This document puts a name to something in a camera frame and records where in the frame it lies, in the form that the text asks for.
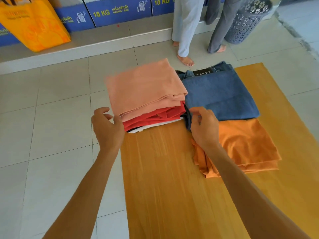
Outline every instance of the light gray pants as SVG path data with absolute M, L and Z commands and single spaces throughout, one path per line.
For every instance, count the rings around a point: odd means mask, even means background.
M 179 42 L 178 55 L 187 57 L 199 22 L 204 0 L 175 0 L 173 41 Z
M 226 33 L 233 24 L 238 9 L 241 8 L 241 4 L 242 0 L 225 0 L 223 12 L 209 42 L 207 49 L 209 53 L 215 53 L 219 50 Z M 220 0 L 208 0 L 205 17 L 207 25 L 212 24 L 217 18 L 219 7 Z

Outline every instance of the wooden table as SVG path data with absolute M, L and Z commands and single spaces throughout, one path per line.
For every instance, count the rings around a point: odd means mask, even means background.
M 312 238 L 319 238 L 319 147 L 262 63 L 236 68 L 261 124 L 277 146 L 279 170 L 248 176 Z M 221 178 L 193 162 L 184 121 L 126 134 L 121 148 L 130 238 L 249 238 Z

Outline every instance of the pink folded cloth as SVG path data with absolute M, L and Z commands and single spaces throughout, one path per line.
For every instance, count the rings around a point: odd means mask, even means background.
M 167 59 L 106 78 L 114 115 L 128 121 L 156 109 L 180 106 L 187 90 Z

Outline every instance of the bare foot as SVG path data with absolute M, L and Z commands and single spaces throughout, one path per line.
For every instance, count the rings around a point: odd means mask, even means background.
M 186 66 L 193 66 L 195 63 L 193 60 L 191 60 L 189 57 L 181 57 L 177 55 L 178 59 Z
M 225 45 L 221 45 L 219 50 L 216 53 L 221 53 L 224 52 L 226 50 L 226 46 Z
M 179 42 L 174 41 L 174 42 L 173 42 L 173 46 L 174 46 L 174 47 L 178 47 L 178 46 L 179 46 Z

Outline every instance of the stack of folded clothes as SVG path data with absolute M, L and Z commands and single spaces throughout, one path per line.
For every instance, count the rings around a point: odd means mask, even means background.
M 278 169 L 281 157 L 257 117 L 258 108 L 230 64 L 224 61 L 212 67 L 180 72 L 188 95 L 185 97 L 186 128 L 191 128 L 189 108 L 211 109 L 219 120 L 219 141 L 229 157 L 246 172 Z M 219 177 L 216 167 L 194 140 L 194 163 L 206 178 Z
M 129 133 L 178 121 L 186 112 L 187 90 L 167 59 L 108 77 L 106 86 Z

